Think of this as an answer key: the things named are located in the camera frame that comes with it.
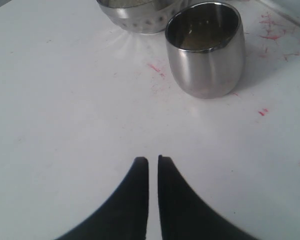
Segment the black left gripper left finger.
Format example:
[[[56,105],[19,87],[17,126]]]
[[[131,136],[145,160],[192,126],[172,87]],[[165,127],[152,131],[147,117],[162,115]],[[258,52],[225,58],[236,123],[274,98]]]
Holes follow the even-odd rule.
[[[149,162],[134,159],[111,196],[60,240],[144,240],[149,216]]]

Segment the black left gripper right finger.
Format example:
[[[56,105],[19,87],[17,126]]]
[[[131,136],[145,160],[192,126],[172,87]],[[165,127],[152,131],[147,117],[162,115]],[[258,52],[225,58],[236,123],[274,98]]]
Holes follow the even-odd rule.
[[[255,239],[207,205],[168,156],[158,156],[157,181],[163,240]]]

